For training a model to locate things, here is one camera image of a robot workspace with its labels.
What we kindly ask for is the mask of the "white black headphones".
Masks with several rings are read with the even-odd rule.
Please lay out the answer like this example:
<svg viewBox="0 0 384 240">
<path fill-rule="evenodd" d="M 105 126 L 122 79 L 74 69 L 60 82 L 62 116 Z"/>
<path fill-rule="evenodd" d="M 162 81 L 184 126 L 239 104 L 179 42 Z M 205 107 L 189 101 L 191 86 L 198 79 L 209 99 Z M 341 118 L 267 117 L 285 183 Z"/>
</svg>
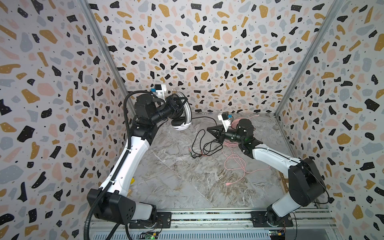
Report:
<svg viewBox="0 0 384 240">
<path fill-rule="evenodd" d="M 188 102 L 188 98 L 181 92 L 172 94 L 176 103 L 181 106 L 176 115 L 172 117 L 171 125 L 177 131 L 188 129 L 192 123 L 192 110 Z"/>
</svg>

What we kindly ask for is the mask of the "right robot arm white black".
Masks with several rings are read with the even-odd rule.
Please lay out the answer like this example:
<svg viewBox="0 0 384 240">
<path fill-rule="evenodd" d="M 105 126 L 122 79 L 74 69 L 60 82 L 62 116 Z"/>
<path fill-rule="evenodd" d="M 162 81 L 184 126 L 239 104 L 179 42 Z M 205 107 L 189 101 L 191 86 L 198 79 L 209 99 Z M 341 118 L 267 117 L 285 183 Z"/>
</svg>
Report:
<svg viewBox="0 0 384 240">
<path fill-rule="evenodd" d="M 255 127 L 249 119 L 239 120 L 235 129 L 232 129 L 230 120 L 223 120 L 221 125 L 209 127 L 207 131 L 219 143 L 237 143 L 244 155 L 288 177 L 288 192 L 270 204 L 264 215 L 256 218 L 256 222 L 278 227 L 291 213 L 315 203 L 318 197 L 327 193 L 327 187 L 312 159 L 295 158 L 268 147 L 255 138 Z"/>
</svg>

